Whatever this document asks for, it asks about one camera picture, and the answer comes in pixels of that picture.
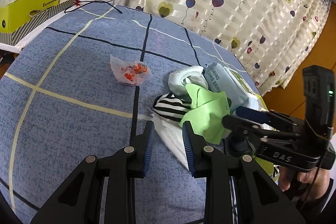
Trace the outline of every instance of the black sleeve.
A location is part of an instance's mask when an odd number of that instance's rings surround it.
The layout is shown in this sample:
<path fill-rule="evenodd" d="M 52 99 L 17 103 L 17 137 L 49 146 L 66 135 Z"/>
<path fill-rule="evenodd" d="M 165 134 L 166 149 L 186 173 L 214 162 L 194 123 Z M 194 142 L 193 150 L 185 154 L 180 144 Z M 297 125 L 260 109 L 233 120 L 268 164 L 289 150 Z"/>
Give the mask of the black sleeve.
<path fill-rule="evenodd" d="M 299 210 L 299 212 L 301 213 L 301 215 L 303 216 L 304 220 L 306 221 L 306 224 L 313 224 L 315 222 L 319 222 L 317 221 L 320 213 L 330 195 L 330 192 L 332 190 L 334 184 L 334 180 L 330 179 L 329 181 L 329 187 L 326 191 L 326 193 L 319 199 L 310 201 L 310 202 L 306 202 L 306 204 L 304 205 L 304 207 L 301 209 L 303 202 L 301 200 L 299 200 L 297 202 L 296 208 Z"/>

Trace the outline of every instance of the striped curtain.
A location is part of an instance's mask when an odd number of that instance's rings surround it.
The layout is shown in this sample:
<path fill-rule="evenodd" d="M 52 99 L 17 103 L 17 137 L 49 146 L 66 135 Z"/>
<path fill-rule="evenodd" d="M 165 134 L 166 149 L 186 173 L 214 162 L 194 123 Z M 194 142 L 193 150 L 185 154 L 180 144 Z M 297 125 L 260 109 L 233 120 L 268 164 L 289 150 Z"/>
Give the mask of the striped curtain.
<path fill-rule="evenodd" d="M 130 0 L 220 44 L 246 68 L 261 94 L 286 87 L 315 45 L 331 0 Z"/>

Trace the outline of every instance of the silver screw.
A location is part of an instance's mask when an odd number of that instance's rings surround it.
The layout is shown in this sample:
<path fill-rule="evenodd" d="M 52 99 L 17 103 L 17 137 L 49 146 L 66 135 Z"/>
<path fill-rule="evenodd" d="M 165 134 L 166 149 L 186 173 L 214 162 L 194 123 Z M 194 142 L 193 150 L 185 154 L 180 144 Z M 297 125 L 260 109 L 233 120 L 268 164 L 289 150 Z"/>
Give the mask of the silver screw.
<path fill-rule="evenodd" d="M 124 151 L 126 153 L 132 153 L 134 151 L 134 148 L 132 146 L 127 146 L 124 148 Z"/>
<path fill-rule="evenodd" d="M 210 145 L 205 146 L 203 149 L 205 152 L 208 152 L 208 153 L 211 153 L 213 151 L 213 147 Z"/>
<path fill-rule="evenodd" d="M 252 161 L 252 157 L 250 155 L 244 155 L 243 156 L 243 161 L 251 162 Z"/>
<path fill-rule="evenodd" d="M 94 162 L 95 160 L 96 160 L 96 157 L 93 156 L 93 155 L 87 156 L 87 157 L 85 158 L 85 161 L 86 161 L 87 163 Z"/>

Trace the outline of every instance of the black and white striped cloth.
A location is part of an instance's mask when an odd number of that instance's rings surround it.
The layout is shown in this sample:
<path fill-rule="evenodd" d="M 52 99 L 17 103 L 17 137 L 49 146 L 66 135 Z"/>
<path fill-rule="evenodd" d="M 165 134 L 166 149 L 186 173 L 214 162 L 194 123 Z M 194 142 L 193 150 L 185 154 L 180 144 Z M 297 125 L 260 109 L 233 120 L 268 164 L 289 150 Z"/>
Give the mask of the black and white striped cloth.
<path fill-rule="evenodd" d="M 168 93 L 155 99 L 153 110 L 162 118 L 174 124 L 180 124 L 183 116 L 191 110 L 190 105 L 190 102 L 177 98 L 173 93 Z"/>

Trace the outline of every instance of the striped box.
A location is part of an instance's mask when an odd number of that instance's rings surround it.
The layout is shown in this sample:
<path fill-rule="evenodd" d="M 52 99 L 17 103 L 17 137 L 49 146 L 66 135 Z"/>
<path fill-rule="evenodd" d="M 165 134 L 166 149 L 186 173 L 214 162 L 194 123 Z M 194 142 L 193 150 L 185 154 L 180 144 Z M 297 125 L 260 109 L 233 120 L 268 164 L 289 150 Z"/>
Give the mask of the striped box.
<path fill-rule="evenodd" d="M 22 38 L 24 38 L 28 33 L 34 30 L 37 26 L 53 17 L 54 15 L 66 10 L 75 3 L 75 0 L 66 0 L 62 3 L 51 7 L 50 9 L 44 10 L 32 20 L 22 25 L 19 29 L 12 33 L 0 32 L 0 43 L 15 46 Z"/>

